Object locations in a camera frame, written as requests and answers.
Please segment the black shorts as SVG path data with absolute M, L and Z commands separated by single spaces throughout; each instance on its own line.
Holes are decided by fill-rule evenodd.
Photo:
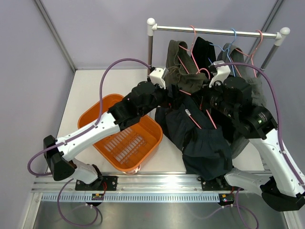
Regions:
M 202 70 L 202 68 L 208 69 L 208 66 L 211 64 L 210 61 L 216 61 L 215 48 L 214 46 L 211 46 L 211 44 L 213 43 L 204 40 L 201 37 L 197 37 L 193 45 L 192 60 L 194 63 L 197 63 L 197 67 L 195 66 L 194 73 L 197 77 L 203 77 L 202 84 L 206 83 L 208 80 L 208 73 L 206 70 Z M 238 137 L 238 134 L 235 131 L 231 119 L 213 108 L 211 108 L 209 112 L 215 124 L 218 124 L 222 127 L 224 138 L 230 144 L 232 144 L 235 140 L 234 138 Z

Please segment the olive green shorts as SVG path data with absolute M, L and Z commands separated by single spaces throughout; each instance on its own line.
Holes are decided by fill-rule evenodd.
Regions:
M 194 61 L 187 53 L 187 44 L 183 41 L 170 40 L 167 51 L 166 68 L 168 73 L 164 80 L 171 88 L 177 85 L 183 91 L 195 93 L 208 82 L 206 74 L 198 72 Z

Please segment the navy blue shorts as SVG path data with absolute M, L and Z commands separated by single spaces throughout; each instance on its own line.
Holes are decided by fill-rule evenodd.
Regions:
M 233 169 L 232 151 L 223 137 L 222 128 L 200 124 L 199 129 L 188 117 L 198 105 L 186 95 L 177 109 L 157 107 L 155 121 L 161 126 L 165 136 L 182 152 L 182 159 L 188 174 L 199 175 L 206 181 L 223 176 Z

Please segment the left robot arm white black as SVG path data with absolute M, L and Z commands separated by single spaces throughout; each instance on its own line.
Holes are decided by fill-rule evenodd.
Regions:
M 168 91 L 164 83 L 143 81 L 132 88 L 121 101 L 99 117 L 60 138 L 44 138 L 44 157 L 55 181 L 74 178 L 92 190 L 102 186 L 103 176 L 96 165 L 85 164 L 75 157 L 88 146 L 119 133 L 140 122 L 140 119 L 158 106 L 170 106 L 179 97 Z

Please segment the blue hanger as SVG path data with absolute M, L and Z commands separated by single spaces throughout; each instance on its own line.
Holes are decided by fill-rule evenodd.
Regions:
M 227 59 L 229 60 L 230 63 L 232 63 L 233 61 L 232 61 L 232 58 L 230 57 L 229 51 L 230 51 L 231 46 L 233 45 L 233 43 L 235 42 L 235 40 L 237 38 L 236 30 L 234 28 L 231 28 L 231 30 L 234 32 L 234 39 L 233 39 L 232 42 L 230 42 L 228 44 L 227 48 L 224 49 L 223 47 L 221 47 L 219 45 L 211 44 L 211 46 L 220 48 L 221 51 L 223 52 L 223 54 L 226 54 L 226 57 L 227 57 Z

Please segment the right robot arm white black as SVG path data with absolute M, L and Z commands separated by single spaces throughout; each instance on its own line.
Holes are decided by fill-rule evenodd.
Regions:
M 234 186 L 256 193 L 279 212 L 301 209 L 305 204 L 304 174 L 278 139 L 279 123 L 271 112 L 252 103 L 251 85 L 243 78 L 229 77 L 203 85 L 192 97 L 203 108 L 212 108 L 222 114 L 223 120 L 231 121 L 234 129 L 257 149 L 272 173 L 266 178 L 233 168 L 218 175 L 216 185 L 220 189 Z

